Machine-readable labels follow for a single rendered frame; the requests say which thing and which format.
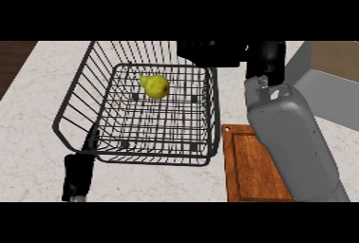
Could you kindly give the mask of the brown wooden cutting board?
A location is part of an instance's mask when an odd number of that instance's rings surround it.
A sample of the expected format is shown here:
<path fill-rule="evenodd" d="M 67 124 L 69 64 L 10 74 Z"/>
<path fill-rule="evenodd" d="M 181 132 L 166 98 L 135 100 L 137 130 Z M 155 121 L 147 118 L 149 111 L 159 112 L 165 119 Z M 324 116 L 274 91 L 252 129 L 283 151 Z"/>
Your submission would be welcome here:
<path fill-rule="evenodd" d="M 248 124 L 222 124 L 228 202 L 292 202 L 268 152 Z"/>

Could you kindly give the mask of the yellow-green pear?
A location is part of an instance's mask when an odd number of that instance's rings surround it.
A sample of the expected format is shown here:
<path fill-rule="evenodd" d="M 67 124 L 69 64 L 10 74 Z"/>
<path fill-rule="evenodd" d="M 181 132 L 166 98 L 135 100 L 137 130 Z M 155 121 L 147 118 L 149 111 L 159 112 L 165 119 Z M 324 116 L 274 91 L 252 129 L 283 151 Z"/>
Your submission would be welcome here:
<path fill-rule="evenodd" d="M 163 76 L 152 75 L 140 77 L 140 85 L 152 99 L 162 99 L 169 92 L 169 82 Z"/>

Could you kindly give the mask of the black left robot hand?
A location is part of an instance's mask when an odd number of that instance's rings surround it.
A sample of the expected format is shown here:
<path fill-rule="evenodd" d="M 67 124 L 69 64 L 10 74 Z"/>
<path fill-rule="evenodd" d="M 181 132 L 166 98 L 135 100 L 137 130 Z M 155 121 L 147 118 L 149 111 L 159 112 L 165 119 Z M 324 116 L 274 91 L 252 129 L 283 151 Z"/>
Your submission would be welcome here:
<path fill-rule="evenodd" d="M 64 156 L 64 182 L 61 200 L 85 196 L 90 191 L 95 157 L 87 154 Z"/>

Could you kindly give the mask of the grey box-shaped appliance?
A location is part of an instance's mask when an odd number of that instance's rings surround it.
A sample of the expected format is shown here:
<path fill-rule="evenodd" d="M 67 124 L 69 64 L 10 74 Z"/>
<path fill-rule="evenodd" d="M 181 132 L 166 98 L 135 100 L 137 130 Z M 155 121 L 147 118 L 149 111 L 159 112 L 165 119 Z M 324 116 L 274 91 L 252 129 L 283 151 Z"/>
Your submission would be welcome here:
<path fill-rule="evenodd" d="M 285 81 L 314 115 L 359 132 L 359 41 L 304 41 L 286 63 Z"/>

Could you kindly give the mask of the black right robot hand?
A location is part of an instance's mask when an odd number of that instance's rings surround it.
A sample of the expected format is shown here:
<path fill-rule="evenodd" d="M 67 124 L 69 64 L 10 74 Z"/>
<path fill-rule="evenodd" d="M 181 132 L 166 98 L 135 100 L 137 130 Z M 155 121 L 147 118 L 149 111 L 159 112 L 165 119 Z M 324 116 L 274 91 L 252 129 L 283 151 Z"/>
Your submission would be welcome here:
<path fill-rule="evenodd" d="M 283 41 L 177 41 L 177 55 L 197 67 L 239 67 L 245 62 L 245 78 L 265 76 L 268 86 L 285 80 Z"/>

